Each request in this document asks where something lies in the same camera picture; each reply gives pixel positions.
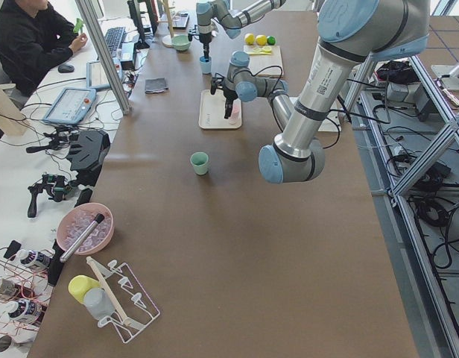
bowl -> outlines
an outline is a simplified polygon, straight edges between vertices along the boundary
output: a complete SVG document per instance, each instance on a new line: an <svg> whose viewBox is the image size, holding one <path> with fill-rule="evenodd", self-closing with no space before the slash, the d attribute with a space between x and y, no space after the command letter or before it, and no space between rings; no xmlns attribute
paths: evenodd
<svg viewBox="0 0 459 358"><path fill-rule="evenodd" d="M177 51L186 51L190 48L191 42L188 40L188 35L176 35L171 38L171 44Z"/></svg>
<svg viewBox="0 0 459 358"><path fill-rule="evenodd" d="M89 237L75 251L76 255L90 255L102 250L112 239L114 231L113 215L109 208L99 203L86 203L69 211L57 228L57 244L67 250L79 235L100 213L105 219L97 225Z"/></svg>

computer mouse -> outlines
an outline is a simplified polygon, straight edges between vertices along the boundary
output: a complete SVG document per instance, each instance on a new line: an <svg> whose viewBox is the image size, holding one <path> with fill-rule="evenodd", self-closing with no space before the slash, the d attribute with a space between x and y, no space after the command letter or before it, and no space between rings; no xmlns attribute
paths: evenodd
<svg viewBox="0 0 459 358"><path fill-rule="evenodd" d="M70 73L74 71L74 67L68 63L61 63L59 67L57 67L57 71L59 71L59 73Z"/></svg>

blue joint cap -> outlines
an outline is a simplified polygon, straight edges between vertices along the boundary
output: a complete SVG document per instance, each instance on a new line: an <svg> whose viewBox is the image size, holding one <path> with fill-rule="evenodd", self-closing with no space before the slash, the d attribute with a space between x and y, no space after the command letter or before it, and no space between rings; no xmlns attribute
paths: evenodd
<svg viewBox="0 0 459 358"><path fill-rule="evenodd" d="M243 51L234 51L231 55L231 60L229 60L229 63L237 67L248 67L250 64L250 56Z"/></svg>
<svg viewBox="0 0 459 358"><path fill-rule="evenodd" d="M262 177L272 184L281 184L284 180L282 164L272 145L265 145L259 151L259 171Z"/></svg>
<svg viewBox="0 0 459 358"><path fill-rule="evenodd" d="M379 6L379 0L328 1L319 13L317 30L327 43L344 41L363 28Z"/></svg>
<svg viewBox="0 0 459 358"><path fill-rule="evenodd" d="M288 85L288 83L286 81L279 80L279 82L281 82L282 87L284 88L284 91L286 91L286 92L289 91L289 85Z"/></svg>
<svg viewBox="0 0 459 358"><path fill-rule="evenodd" d="M419 39L404 43L403 45L389 48L380 52L373 52L371 57L374 61L396 60L398 58L410 57L422 52L428 44L428 35Z"/></svg>
<svg viewBox="0 0 459 358"><path fill-rule="evenodd" d="M236 85L236 94L242 102L251 102L258 97L256 85L249 81L241 81Z"/></svg>
<svg viewBox="0 0 459 358"><path fill-rule="evenodd" d="M197 3L197 14L206 13L211 10L212 6L208 2L198 2Z"/></svg>
<svg viewBox="0 0 459 358"><path fill-rule="evenodd" d="M228 37L232 40L239 36L241 30L239 28L225 28Z"/></svg>

green bowl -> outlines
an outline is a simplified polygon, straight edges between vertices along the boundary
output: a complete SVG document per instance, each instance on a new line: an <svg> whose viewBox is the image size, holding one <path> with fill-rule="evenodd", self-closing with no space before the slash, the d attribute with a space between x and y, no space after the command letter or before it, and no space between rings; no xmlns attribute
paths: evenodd
<svg viewBox="0 0 459 358"><path fill-rule="evenodd" d="M171 38L171 44L177 51L186 51L190 48L190 41L188 35L176 35Z"/></svg>

yellow cup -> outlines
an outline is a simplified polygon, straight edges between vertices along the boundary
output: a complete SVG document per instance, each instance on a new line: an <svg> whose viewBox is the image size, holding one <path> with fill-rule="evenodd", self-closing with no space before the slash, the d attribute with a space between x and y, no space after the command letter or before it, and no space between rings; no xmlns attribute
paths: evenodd
<svg viewBox="0 0 459 358"><path fill-rule="evenodd" d="M86 295L87 291L100 286L101 285L97 280L80 274L74 277L71 282L69 282L67 289L69 290L69 293L77 300L77 302L83 304L83 297Z"/></svg>

